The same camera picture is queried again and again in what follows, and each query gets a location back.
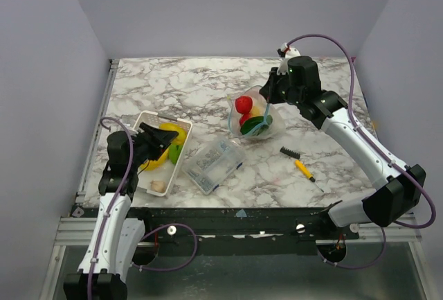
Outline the yellow star fruit slice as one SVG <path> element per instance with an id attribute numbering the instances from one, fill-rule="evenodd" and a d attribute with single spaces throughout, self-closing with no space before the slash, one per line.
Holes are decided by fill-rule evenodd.
<path id="1" fill-rule="evenodd" d="M 182 127 L 174 123 L 162 123 L 159 125 L 159 129 L 177 132 L 177 137 L 172 141 L 172 143 L 175 145 L 183 145 L 186 141 L 187 132 Z"/>

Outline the yellow lemon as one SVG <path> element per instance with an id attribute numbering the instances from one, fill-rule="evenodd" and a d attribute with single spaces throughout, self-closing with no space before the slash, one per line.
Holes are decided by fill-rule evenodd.
<path id="1" fill-rule="evenodd" d="M 253 117 L 262 116 L 264 113 L 264 109 L 255 105 L 251 108 L 249 113 L 252 113 Z"/>

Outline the clear zip top bag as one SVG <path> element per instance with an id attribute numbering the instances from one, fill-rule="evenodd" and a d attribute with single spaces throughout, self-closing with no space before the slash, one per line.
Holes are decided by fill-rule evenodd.
<path id="1" fill-rule="evenodd" d="M 282 134 L 286 127 L 277 109 L 260 94 L 261 87 L 228 95 L 229 132 L 240 138 L 265 140 Z"/>

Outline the red strawberry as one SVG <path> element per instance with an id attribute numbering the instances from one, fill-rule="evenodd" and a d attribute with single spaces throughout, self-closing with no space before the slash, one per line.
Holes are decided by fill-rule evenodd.
<path id="1" fill-rule="evenodd" d="M 240 96 L 235 99 L 235 109 L 239 114 L 249 114 L 253 108 L 253 99 L 250 96 Z"/>

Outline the green leafy vegetable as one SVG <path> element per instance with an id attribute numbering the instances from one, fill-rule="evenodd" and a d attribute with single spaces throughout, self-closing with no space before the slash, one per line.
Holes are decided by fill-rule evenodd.
<path id="1" fill-rule="evenodd" d="M 273 117 L 268 115 L 264 116 L 254 116 L 250 117 L 248 120 L 244 121 L 240 126 L 240 133 L 243 136 L 259 136 L 263 132 L 266 132 L 272 125 Z"/>

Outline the red yellow apple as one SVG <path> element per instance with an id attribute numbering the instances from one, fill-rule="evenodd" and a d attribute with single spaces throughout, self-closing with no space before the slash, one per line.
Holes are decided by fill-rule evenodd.
<path id="1" fill-rule="evenodd" d="M 241 117 L 240 120 L 239 120 L 239 125 L 240 125 L 240 126 L 243 126 L 243 124 L 244 124 L 247 120 L 249 120 L 252 116 L 253 116 L 252 113 L 243 114 L 242 117 Z"/>

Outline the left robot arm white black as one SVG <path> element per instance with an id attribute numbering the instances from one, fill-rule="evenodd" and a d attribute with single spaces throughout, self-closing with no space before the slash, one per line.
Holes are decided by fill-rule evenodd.
<path id="1" fill-rule="evenodd" d="M 128 212 L 138 186 L 138 169 L 158 160 L 178 137 L 141 123 L 138 131 L 126 127 L 107 137 L 108 161 L 98 184 L 98 215 L 89 246 L 77 272 L 63 283 L 67 299 L 126 299 L 128 269 L 139 241 L 153 234 L 153 224 Z"/>

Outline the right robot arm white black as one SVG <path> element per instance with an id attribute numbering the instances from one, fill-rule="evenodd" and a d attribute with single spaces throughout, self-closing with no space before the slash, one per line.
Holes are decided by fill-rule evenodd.
<path id="1" fill-rule="evenodd" d="M 271 68 L 260 95 L 271 104 L 296 106 L 353 158 L 375 189 L 367 197 L 329 206 L 318 222 L 323 237 L 333 239 L 353 223 L 387 227 L 419 203 L 424 169 L 396 159 L 360 123 L 353 123 L 347 103 L 321 87 L 318 65 L 309 56 L 286 58 Z"/>

